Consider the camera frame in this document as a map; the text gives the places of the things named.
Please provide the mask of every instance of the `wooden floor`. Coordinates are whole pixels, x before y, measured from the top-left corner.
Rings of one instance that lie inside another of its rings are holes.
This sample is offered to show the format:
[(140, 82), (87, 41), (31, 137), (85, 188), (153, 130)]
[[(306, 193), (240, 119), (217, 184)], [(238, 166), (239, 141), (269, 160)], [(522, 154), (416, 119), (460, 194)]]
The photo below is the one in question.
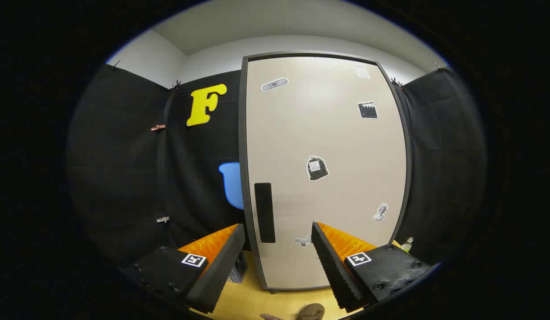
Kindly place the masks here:
[(244, 251), (249, 265), (243, 283), (227, 282), (221, 292), (213, 313), (204, 314), (215, 320), (262, 320), (259, 314), (267, 313), (283, 320), (295, 320), (301, 308), (307, 304), (322, 304), (325, 308), (324, 320), (337, 320), (348, 314), (338, 308), (332, 290), (323, 289), (305, 292), (279, 292), (271, 294), (264, 291), (259, 283), (252, 253)]

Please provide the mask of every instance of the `beige door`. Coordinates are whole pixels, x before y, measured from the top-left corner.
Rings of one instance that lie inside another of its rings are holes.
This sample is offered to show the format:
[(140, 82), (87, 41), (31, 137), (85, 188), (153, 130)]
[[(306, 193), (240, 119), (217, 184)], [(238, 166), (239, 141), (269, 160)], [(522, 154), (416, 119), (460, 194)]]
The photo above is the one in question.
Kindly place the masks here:
[[(265, 90), (278, 79), (286, 81)], [(320, 221), (376, 246), (390, 241), (406, 164), (394, 96), (376, 65), (298, 56), (250, 61), (245, 99), (249, 191), (267, 287), (328, 286), (313, 245), (295, 239), (307, 239)], [(261, 241), (256, 183), (271, 184), (275, 243)]]

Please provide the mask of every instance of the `glass bottle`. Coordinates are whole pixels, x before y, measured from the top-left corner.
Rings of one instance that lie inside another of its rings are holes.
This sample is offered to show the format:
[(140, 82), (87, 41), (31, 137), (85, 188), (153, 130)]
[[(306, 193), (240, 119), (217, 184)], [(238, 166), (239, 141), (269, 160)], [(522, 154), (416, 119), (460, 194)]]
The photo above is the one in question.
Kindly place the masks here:
[(411, 244), (413, 243), (413, 237), (409, 237), (407, 241), (403, 245), (401, 245), (401, 250), (409, 253), (409, 249), (411, 249)]

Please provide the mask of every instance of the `clothespin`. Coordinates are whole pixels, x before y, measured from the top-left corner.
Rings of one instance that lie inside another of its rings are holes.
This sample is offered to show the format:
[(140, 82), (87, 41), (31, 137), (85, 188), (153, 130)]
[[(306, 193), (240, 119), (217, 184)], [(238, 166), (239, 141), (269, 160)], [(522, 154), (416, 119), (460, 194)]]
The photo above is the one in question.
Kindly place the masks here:
[(161, 217), (159, 219), (157, 219), (157, 222), (160, 223), (160, 222), (164, 222), (166, 223), (166, 221), (170, 220), (170, 217), (166, 216), (166, 217)]
[(153, 126), (152, 128), (150, 128), (150, 131), (158, 131), (158, 130), (161, 130), (161, 129), (164, 129), (166, 128), (166, 125), (157, 125), (157, 126)]
[(178, 89), (178, 88), (180, 87), (180, 84), (181, 84), (181, 83), (182, 83), (182, 81), (178, 82), (178, 80), (176, 80), (176, 85), (171, 85), (171, 86), (170, 86), (170, 91), (171, 91), (172, 89), (174, 89), (174, 88), (175, 88), (175, 89)]
[(117, 61), (117, 62), (115, 63), (115, 65), (113, 65), (113, 66), (111, 67), (111, 70), (113, 70), (113, 69), (116, 67), (116, 65), (119, 64), (119, 62), (120, 62), (120, 60)]

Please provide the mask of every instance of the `door handle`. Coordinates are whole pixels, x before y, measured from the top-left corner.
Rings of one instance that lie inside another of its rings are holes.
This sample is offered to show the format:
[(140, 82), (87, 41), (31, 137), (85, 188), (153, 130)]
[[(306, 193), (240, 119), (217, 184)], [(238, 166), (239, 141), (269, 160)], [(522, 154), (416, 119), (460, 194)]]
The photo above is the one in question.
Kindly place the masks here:
[(261, 242), (275, 243), (275, 221), (273, 220), (273, 194), (268, 182), (255, 184), (255, 206)]

